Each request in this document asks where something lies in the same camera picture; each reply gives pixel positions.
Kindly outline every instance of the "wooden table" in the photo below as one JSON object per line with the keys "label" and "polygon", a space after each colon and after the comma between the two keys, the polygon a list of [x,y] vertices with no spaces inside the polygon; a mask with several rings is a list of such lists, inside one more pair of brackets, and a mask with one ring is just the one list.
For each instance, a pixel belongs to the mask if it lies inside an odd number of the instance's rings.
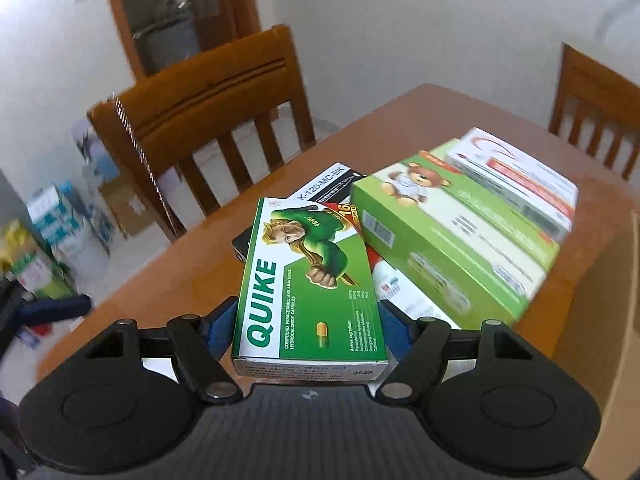
{"label": "wooden table", "polygon": [[[620,177],[542,128],[489,104],[424,85],[378,108],[308,150],[209,216],[105,300],[41,362],[44,377],[113,321],[164,326],[185,313],[207,314],[238,295],[243,264],[231,240],[251,224],[259,197],[284,197],[340,161],[372,173],[477,126],[559,171],[580,190],[574,229],[518,332],[553,354],[575,284],[638,202]],[[232,370],[228,355],[225,368]],[[241,381],[246,387],[250,380]]]}

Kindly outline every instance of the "chair slat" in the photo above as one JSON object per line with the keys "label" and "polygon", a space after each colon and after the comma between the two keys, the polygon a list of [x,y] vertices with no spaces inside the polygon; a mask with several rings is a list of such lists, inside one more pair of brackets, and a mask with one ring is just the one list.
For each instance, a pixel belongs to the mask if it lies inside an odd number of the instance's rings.
{"label": "chair slat", "polygon": [[267,159],[269,170],[275,171],[282,166],[284,162],[282,160],[282,154],[280,153],[276,134],[273,131],[269,115],[256,115],[254,123],[256,130],[258,130],[258,136],[260,137],[260,143],[262,145],[262,150],[264,151],[264,158]]}
{"label": "chair slat", "polygon": [[622,144],[622,137],[624,137],[624,133],[622,130],[619,130],[616,133],[615,137],[613,137],[613,142],[611,143],[609,152],[607,153],[607,156],[604,159],[604,165],[609,169],[611,169],[614,161],[616,160],[616,157],[618,156],[618,152],[620,150],[620,144]]}
{"label": "chair slat", "polygon": [[252,181],[249,176],[249,170],[246,168],[242,155],[236,146],[236,142],[231,134],[227,132],[218,137],[218,144],[220,145],[220,151],[225,157],[226,163],[231,171],[231,176],[234,178],[238,192],[243,191],[251,187]]}
{"label": "chair slat", "polygon": [[193,157],[188,156],[184,160],[181,160],[178,163],[178,166],[182,170],[184,179],[187,181],[187,184],[189,184],[189,188],[191,189],[194,197],[196,197],[196,201],[203,213],[208,216],[215,210],[220,209],[218,200],[213,196],[209,184],[207,184],[207,181],[200,169],[197,167]]}
{"label": "chair slat", "polygon": [[629,160],[626,162],[625,169],[622,171],[622,178],[625,180],[629,180],[629,176],[631,176],[631,173],[634,170],[636,160],[638,160],[638,153],[640,153],[640,138],[638,137],[638,134],[636,134],[636,142],[634,142],[633,151],[631,152],[631,156],[629,156]]}
{"label": "chair slat", "polygon": [[580,131],[582,130],[582,123],[584,122],[587,114],[589,113],[589,106],[587,103],[580,101],[578,104],[578,109],[575,111],[574,115],[574,125],[571,128],[571,133],[569,134],[568,142],[572,146],[576,146],[578,144],[578,140],[580,139]]}
{"label": "chair slat", "polygon": [[551,115],[551,122],[549,123],[549,131],[555,136],[560,131],[560,124],[562,123],[562,114],[564,113],[564,104],[566,103],[566,94],[558,89],[558,96],[556,97],[556,103],[554,105],[554,111]]}
{"label": "chair slat", "polygon": [[606,119],[601,115],[596,122],[596,125],[593,129],[593,135],[591,136],[591,140],[589,142],[589,146],[587,147],[587,155],[596,156],[598,152],[598,147],[600,146],[600,140],[602,139],[602,131],[604,129]]}

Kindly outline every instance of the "orange and green capsule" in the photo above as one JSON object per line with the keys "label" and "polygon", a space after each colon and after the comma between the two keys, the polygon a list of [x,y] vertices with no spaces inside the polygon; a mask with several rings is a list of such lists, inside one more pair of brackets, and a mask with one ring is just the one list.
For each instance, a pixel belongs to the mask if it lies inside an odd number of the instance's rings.
{"label": "orange and green capsule", "polygon": [[326,323],[319,321],[316,324],[316,336],[318,337],[318,346],[320,348],[327,348],[329,346],[329,333],[326,328]]}

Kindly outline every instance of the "wooden chair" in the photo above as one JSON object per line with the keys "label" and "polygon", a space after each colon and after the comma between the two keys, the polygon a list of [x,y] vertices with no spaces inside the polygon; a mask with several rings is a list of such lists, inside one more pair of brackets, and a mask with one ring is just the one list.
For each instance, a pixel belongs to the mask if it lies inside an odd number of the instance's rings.
{"label": "wooden chair", "polygon": [[[290,102],[301,149],[316,143],[298,58],[285,25],[185,60],[139,81],[119,97],[154,176],[180,167],[205,215],[220,204],[192,153],[208,142],[218,140],[239,192],[252,180],[231,135],[235,126],[254,120],[270,171],[283,164],[270,121],[270,110],[279,104]],[[167,214],[162,207],[114,103],[100,103],[87,115],[120,171],[152,206],[165,234],[172,241],[181,236],[184,226],[171,209]]]}
{"label": "wooden chair", "polygon": [[622,178],[628,180],[640,150],[640,88],[566,44],[556,104],[549,123],[549,131],[555,135],[559,134],[569,96],[578,99],[568,139],[570,144],[577,145],[584,120],[594,114],[595,126],[586,152],[595,156],[604,128],[613,127],[613,141],[604,159],[604,165],[609,169],[616,160],[623,138],[635,134],[632,152],[622,171]]}

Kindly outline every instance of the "wooden door frame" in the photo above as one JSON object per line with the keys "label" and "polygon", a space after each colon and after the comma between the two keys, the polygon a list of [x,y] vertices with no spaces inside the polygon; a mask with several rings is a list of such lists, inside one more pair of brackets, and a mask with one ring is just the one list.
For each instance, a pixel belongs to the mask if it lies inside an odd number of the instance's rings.
{"label": "wooden door frame", "polygon": [[[111,4],[111,12],[113,20],[118,30],[120,42],[124,52],[129,60],[129,65],[136,81],[144,79],[147,74],[140,61],[136,42],[133,39],[129,20],[124,9],[122,0],[109,0]],[[235,38],[244,38],[245,36],[260,32],[260,19],[258,18],[258,9],[255,0],[221,0],[223,12],[228,12],[232,21],[232,30]]]}

